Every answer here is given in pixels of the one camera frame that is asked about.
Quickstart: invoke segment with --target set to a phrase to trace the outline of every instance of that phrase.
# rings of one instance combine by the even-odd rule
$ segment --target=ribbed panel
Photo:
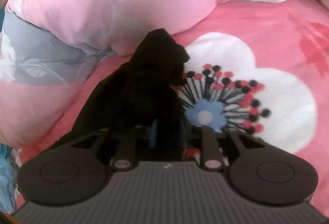
[[[141,162],[114,174],[104,190],[81,204],[47,208],[27,203],[21,224],[322,224],[307,203],[287,208],[254,204],[236,194],[223,176],[195,162]]]

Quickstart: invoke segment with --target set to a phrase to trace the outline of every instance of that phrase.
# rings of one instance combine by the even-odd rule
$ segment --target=pink dot
[[[228,71],[228,72],[224,73],[224,77],[226,77],[226,78],[231,78],[231,77],[233,77],[233,75],[234,74],[231,71]]]
[[[244,96],[244,99],[245,100],[248,100],[248,101],[251,101],[254,99],[254,95],[252,93],[247,93],[245,96]]]
[[[248,100],[242,100],[240,102],[241,108],[247,108],[249,105],[250,105],[250,101],[248,101]]]
[[[256,88],[257,88],[257,91],[262,91],[263,89],[265,89],[265,85],[262,83],[258,83]]]
[[[199,79],[202,78],[202,74],[201,74],[201,73],[195,73],[195,75],[193,76],[193,78],[194,78],[195,80],[199,80]]]
[[[215,77],[220,78],[222,76],[222,74],[223,73],[221,71],[216,71],[215,72]]]
[[[250,87],[250,92],[251,92],[251,93],[256,93],[256,92],[258,92],[257,87]]]
[[[213,66],[211,64],[206,64],[203,66],[204,69],[212,69]]]
[[[254,128],[255,128],[255,132],[263,132],[264,131],[264,127],[263,127],[262,124],[256,124],[254,126]]]
[[[228,88],[235,88],[235,85],[234,85],[234,82],[230,82],[228,85],[227,85]]]
[[[240,85],[241,85],[242,87],[245,87],[245,86],[248,85],[248,82],[247,82],[246,80],[241,80]]]
[[[251,113],[254,116],[258,115],[259,114],[258,108],[252,108],[252,109],[250,109],[249,113]]]
[[[248,128],[250,128],[252,126],[252,123],[250,122],[250,120],[245,120],[244,122],[243,122],[243,124],[242,124],[242,127],[244,128],[244,129],[248,129]]]
[[[215,83],[215,84],[213,85],[213,89],[216,90],[216,91],[219,91],[219,90],[221,90],[222,88],[223,88],[223,84],[221,84],[221,83]]]

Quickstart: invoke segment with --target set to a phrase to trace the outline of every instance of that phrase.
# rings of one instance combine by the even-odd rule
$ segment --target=bed sheet
[[[191,56],[180,92],[189,120],[243,129],[306,159],[319,175],[312,204],[329,216],[329,12],[316,0],[231,1],[174,39]],[[97,83],[128,59],[103,60],[52,130],[20,152],[21,162],[70,131]]]

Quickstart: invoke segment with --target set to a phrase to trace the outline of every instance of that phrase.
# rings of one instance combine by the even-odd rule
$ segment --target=pink bed sheet
[[[258,110],[266,108],[271,114],[239,125],[252,127],[256,136],[316,168],[319,185],[312,204],[329,216],[329,12],[316,0],[231,1],[174,38],[191,56],[186,71],[220,65],[232,80],[258,82],[252,98],[260,101]],[[55,126],[20,152],[22,163],[70,131],[97,83],[128,59],[112,56],[102,61]],[[239,106],[253,110],[248,100]]]

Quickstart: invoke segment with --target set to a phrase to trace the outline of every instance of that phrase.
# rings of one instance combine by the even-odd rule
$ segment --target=black cloth
[[[149,32],[130,61],[96,86],[71,132],[51,148],[101,128],[150,126],[155,119],[178,127],[182,107],[171,86],[182,84],[184,63],[189,58],[164,29]],[[163,145],[178,142],[163,136],[159,136]]]

